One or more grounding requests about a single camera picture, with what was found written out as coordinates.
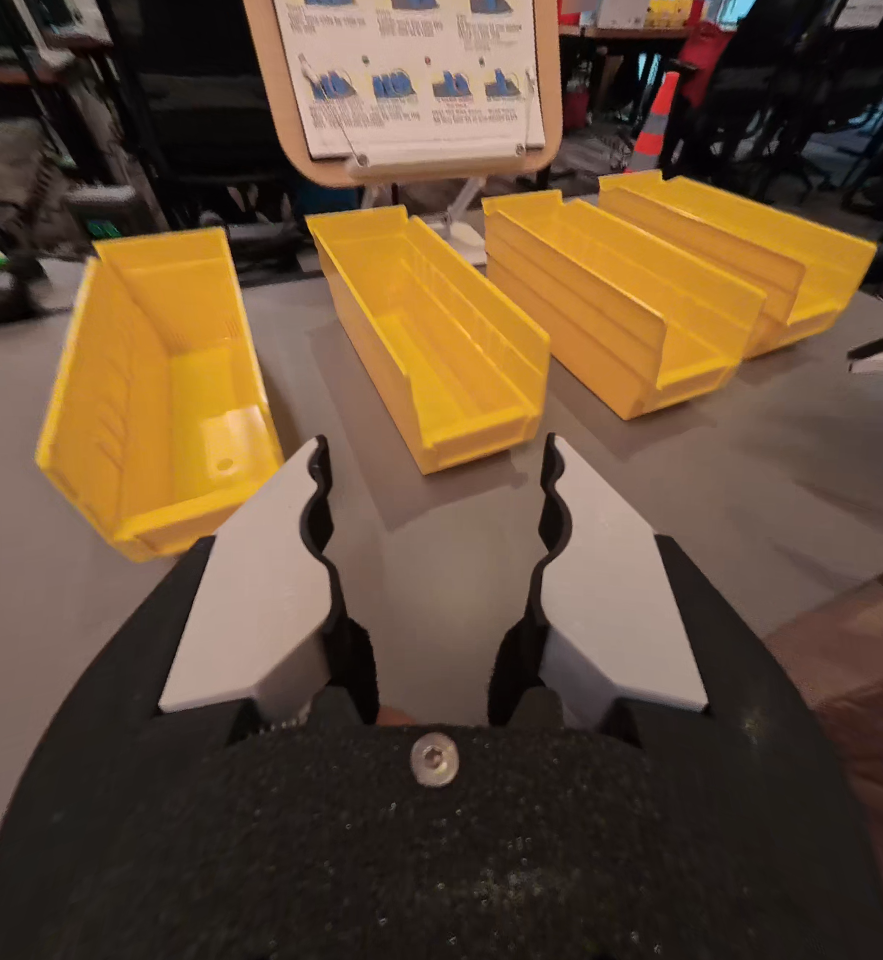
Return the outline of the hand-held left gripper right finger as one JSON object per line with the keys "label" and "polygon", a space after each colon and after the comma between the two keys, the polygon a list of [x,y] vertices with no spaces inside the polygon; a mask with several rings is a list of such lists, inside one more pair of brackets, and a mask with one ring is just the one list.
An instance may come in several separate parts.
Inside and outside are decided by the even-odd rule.
{"label": "hand-held left gripper right finger", "polygon": [[534,678],[565,725],[600,730],[622,701],[703,714],[709,697],[653,527],[564,438],[546,437],[525,626]]}

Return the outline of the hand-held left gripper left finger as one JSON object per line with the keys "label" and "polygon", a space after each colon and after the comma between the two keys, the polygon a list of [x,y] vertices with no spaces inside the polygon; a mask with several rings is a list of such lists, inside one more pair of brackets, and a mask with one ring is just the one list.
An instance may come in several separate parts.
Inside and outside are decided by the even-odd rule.
{"label": "hand-held left gripper left finger", "polygon": [[181,713],[254,703],[294,719],[352,665],[352,627],[335,565],[328,440],[317,435],[224,522],[158,706]]}

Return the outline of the yellow plastic storage bin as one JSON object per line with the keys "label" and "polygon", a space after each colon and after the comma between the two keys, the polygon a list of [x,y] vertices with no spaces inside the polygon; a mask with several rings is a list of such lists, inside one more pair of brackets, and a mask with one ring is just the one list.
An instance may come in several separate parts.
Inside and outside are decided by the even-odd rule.
{"label": "yellow plastic storage bin", "polygon": [[877,253],[863,238],[684,176],[600,177],[598,206],[765,294],[745,359],[829,330]]}
{"label": "yellow plastic storage bin", "polygon": [[627,422],[724,388],[766,294],[582,198],[484,198],[486,276]]}
{"label": "yellow plastic storage bin", "polygon": [[534,438],[550,338],[424,220],[306,218],[339,323],[424,475]]}
{"label": "yellow plastic storage bin", "polygon": [[123,557],[178,556],[284,463],[228,236],[93,248],[35,463]]}

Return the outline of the orange traffic cone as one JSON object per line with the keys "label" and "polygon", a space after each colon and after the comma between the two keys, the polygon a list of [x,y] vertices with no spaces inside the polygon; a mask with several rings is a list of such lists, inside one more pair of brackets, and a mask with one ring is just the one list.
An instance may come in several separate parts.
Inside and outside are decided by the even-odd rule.
{"label": "orange traffic cone", "polygon": [[624,173],[645,173],[659,168],[664,149],[665,133],[679,79],[680,73],[675,70],[664,74],[640,133],[635,140]]}

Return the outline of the black device green display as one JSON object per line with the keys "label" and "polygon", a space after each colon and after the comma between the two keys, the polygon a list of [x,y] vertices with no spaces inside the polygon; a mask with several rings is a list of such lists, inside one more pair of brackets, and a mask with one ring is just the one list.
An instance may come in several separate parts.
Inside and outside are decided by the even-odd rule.
{"label": "black device green display", "polygon": [[140,201],[136,188],[128,185],[76,186],[63,198],[65,210],[92,242],[135,236]]}

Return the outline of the black mesh office chair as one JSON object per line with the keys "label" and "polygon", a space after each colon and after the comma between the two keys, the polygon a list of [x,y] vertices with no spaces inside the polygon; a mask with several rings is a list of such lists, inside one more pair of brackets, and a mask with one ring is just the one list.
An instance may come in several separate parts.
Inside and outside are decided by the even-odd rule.
{"label": "black mesh office chair", "polygon": [[245,3],[102,1],[130,136],[168,223],[279,223],[280,147]]}

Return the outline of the printed instruction sheet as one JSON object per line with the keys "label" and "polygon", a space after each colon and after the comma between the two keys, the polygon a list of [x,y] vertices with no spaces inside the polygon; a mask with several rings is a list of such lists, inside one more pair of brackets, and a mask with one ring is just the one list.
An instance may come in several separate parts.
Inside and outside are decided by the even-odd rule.
{"label": "printed instruction sheet", "polygon": [[544,147],[531,1],[273,3],[313,160]]}

